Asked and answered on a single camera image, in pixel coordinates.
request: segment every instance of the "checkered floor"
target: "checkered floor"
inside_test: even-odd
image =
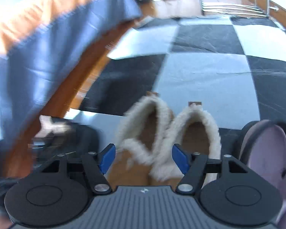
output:
[[[104,130],[114,131],[108,115],[119,118],[151,90],[175,115],[202,102],[220,127],[223,154],[248,122],[286,121],[286,33],[269,19],[153,19],[130,29],[108,56],[80,107],[106,114]]]

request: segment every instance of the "metal screw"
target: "metal screw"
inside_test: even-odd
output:
[[[109,186],[107,184],[101,183],[94,186],[94,189],[98,192],[106,192],[109,190]]]
[[[192,191],[192,190],[193,190],[193,186],[190,185],[190,184],[184,183],[184,184],[180,184],[180,185],[178,186],[178,189],[179,189],[180,191],[182,191],[182,192],[189,192],[189,191]]]

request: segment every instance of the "brown insole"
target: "brown insole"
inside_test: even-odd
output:
[[[155,134],[157,130],[157,115],[156,109],[147,117],[144,128],[138,137],[138,140],[145,144],[148,150],[152,150]]]
[[[188,153],[200,152],[209,155],[209,139],[201,122],[191,124],[185,131],[181,147]]]

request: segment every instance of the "shoe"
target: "shoe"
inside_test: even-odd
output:
[[[236,142],[234,155],[280,191],[283,205],[276,224],[286,229],[286,123],[248,123]]]
[[[184,176],[172,159],[174,144],[180,144],[188,153],[200,152],[209,158],[220,159],[221,143],[216,122],[201,105],[192,103],[173,120],[166,131],[150,172],[152,185],[171,185],[175,189]],[[204,185],[216,178],[216,173],[207,174]]]
[[[149,185],[151,165],[171,118],[167,104],[151,92],[125,113],[116,134],[116,159],[107,175],[113,189],[118,185]]]

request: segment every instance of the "floor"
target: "floor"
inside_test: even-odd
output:
[[[252,5],[248,0],[203,0],[203,2],[222,2],[222,3],[236,3],[243,5]],[[141,6],[144,16],[152,16],[154,18],[167,19],[174,17],[195,17],[202,16],[199,0],[161,0],[156,2],[150,2]],[[207,12],[206,15],[212,15],[215,13]],[[108,45],[108,49],[113,49],[117,44],[112,42]],[[103,68],[109,62],[107,53],[104,54],[96,67],[91,71],[89,77],[84,81],[81,88],[78,90],[76,97],[70,104],[70,108],[78,109],[86,93],[99,76]]]

